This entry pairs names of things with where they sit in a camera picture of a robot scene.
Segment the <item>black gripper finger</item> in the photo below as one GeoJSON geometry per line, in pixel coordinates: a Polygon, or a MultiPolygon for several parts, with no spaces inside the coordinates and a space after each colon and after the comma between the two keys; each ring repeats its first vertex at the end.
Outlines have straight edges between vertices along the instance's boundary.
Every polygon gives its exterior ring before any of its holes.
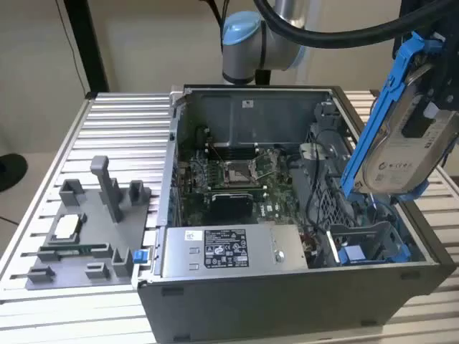
{"type": "Polygon", "coordinates": [[[429,105],[416,107],[402,129],[405,138],[421,138],[435,122],[436,109],[429,105]]]}

